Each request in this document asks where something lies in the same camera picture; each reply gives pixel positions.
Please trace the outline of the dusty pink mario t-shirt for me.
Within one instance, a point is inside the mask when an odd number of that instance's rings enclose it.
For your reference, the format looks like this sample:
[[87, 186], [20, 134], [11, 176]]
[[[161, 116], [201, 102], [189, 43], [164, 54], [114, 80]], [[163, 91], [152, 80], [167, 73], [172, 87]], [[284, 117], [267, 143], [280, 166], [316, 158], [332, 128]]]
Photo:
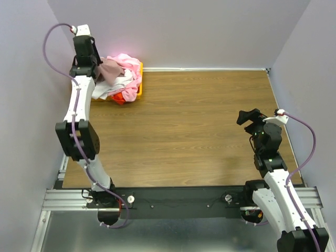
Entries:
[[124, 76], [124, 70], [115, 60], [100, 58], [101, 63], [98, 66], [98, 77], [96, 83], [105, 81], [108, 85], [113, 86], [118, 77]]

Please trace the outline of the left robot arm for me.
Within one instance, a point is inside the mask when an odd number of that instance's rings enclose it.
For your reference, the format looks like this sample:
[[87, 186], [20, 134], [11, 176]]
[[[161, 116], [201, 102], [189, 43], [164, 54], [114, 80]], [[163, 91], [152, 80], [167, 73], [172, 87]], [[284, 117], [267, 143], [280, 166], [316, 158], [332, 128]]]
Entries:
[[65, 155], [77, 162], [88, 177], [91, 189], [85, 198], [87, 202], [112, 208], [118, 204], [112, 195], [114, 184], [99, 159], [100, 140], [89, 121], [91, 97], [102, 61], [90, 35], [77, 35], [73, 43], [76, 55], [69, 71], [72, 84], [69, 108], [55, 130]]

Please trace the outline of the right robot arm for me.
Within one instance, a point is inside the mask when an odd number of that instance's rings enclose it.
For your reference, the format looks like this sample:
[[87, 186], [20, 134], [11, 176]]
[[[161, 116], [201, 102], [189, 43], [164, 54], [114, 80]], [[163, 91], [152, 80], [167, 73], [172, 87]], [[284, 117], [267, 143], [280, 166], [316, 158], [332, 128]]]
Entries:
[[293, 175], [305, 165], [289, 172], [279, 150], [282, 143], [282, 126], [295, 119], [283, 109], [268, 117], [258, 109], [241, 110], [237, 124], [251, 124], [244, 130], [250, 135], [254, 164], [260, 180], [247, 181], [245, 200], [259, 207], [268, 223], [278, 234], [278, 251], [325, 251], [329, 241], [328, 231], [318, 227], [300, 200], [291, 181]]

